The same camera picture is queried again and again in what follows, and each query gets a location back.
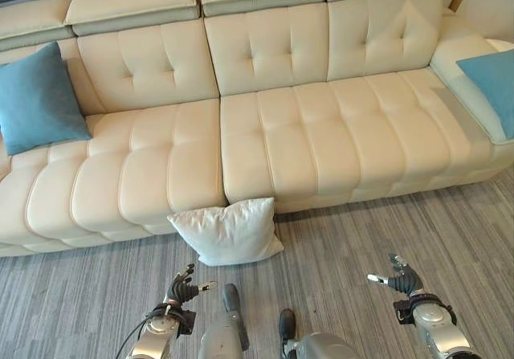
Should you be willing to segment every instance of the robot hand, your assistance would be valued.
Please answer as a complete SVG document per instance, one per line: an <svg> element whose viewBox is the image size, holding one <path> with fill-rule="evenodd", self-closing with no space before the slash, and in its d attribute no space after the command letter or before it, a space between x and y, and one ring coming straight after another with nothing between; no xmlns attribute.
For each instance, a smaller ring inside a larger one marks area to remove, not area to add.
<svg viewBox="0 0 514 359"><path fill-rule="evenodd" d="M137 342L127 356L128 359L167 359L175 340L180 335L190 335L193 332L196 312L182 309L182 305L194 299L200 292L217 287L214 281L191 285L190 276L193 272L194 264L189 264L184 271L177 273L162 303L149 312L145 319L128 335L121 345L116 359L120 357L127 340L138 329Z"/></svg>
<svg viewBox="0 0 514 359"><path fill-rule="evenodd" d="M368 275L368 280L387 285L398 292L406 293L409 297L425 293L423 282L418 273L410 267L401 256L389 254L393 269L398 272L395 277Z"/></svg>
<svg viewBox="0 0 514 359"><path fill-rule="evenodd" d="M173 282L168 288L163 304L182 304L194 299L200 292L216 289L217 283L210 281L200 285L190 285L191 275L194 272L194 264L189 264L182 272L177 273Z"/></svg>
<svg viewBox="0 0 514 359"><path fill-rule="evenodd" d="M401 256L390 254L390 260L397 276L368 275L368 279L408 295L408 300L394 303L398 322L416 325L434 359L480 359L457 328L457 316L451 306L426 293L419 275Z"/></svg>

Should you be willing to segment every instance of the cream leather sofa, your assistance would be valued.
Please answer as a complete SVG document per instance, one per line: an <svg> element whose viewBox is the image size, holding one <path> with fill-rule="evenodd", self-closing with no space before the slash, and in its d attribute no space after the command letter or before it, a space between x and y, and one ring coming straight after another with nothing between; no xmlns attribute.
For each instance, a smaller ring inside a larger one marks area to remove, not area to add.
<svg viewBox="0 0 514 359"><path fill-rule="evenodd" d="M514 162L464 107L484 96L455 64L495 49L441 0L266 1L60 41L93 139L0 158L0 255L169 233L172 211L246 198L288 212L467 184Z"/></svg>

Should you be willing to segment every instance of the black cable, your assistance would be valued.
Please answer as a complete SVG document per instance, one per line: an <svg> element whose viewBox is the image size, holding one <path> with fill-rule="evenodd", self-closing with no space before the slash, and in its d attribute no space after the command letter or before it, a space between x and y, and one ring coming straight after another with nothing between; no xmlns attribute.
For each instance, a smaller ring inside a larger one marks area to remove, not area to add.
<svg viewBox="0 0 514 359"><path fill-rule="evenodd" d="M121 350L125 347L125 345L127 344L127 341L129 341L130 337L137 331L138 328L142 327L143 325L145 325L145 323L148 321L148 317L146 319L144 319L142 322L140 322L136 327L135 329L133 329L131 331L131 333L127 336L127 338L124 340L124 342L121 344L121 347L120 349L118 350L118 353L116 354L115 358L114 359L119 359L120 355L121 355Z"/></svg>

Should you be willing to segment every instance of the seat cushion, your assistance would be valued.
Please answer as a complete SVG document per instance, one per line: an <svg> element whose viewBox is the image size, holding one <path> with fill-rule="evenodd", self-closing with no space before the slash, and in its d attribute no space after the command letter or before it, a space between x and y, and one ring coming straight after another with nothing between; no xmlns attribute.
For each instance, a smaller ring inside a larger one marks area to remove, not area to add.
<svg viewBox="0 0 514 359"><path fill-rule="evenodd" d="M428 67L224 96L221 123L229 202L275 197L278 212L458 185L514 158Z"/></svg>
<svg viewBox="0 0 514 359"><path fill-rule="evenodd" d="M10 159L0 255L173 232L166 216L223 206L219 100L88 116L90 141Z"/></svg>

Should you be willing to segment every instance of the gray striped carpet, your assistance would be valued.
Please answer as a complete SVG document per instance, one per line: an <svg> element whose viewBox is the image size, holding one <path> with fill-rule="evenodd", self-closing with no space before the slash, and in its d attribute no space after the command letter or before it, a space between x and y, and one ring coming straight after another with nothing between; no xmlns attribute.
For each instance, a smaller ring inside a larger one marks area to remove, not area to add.
<svg viewBox="0 0 514 359"><path fill-rule="evenodd" d="M366 274L392 273L404 255L427 289L452 304L486 358L514 353L514 171L491 182L277 216L286 248L240 267L198 265L198 281L241 292L251 348L278 358L277 317L297 312L300 333L333 332L364 358L428 359L414 327L400 326L387 288ZM125 335L160 301L195 253L159 236L64 253L0 259L0 357L113 358ZM196 358L206 326L222 312L219 291L191 302L194 335L173 358Z"/></svg>

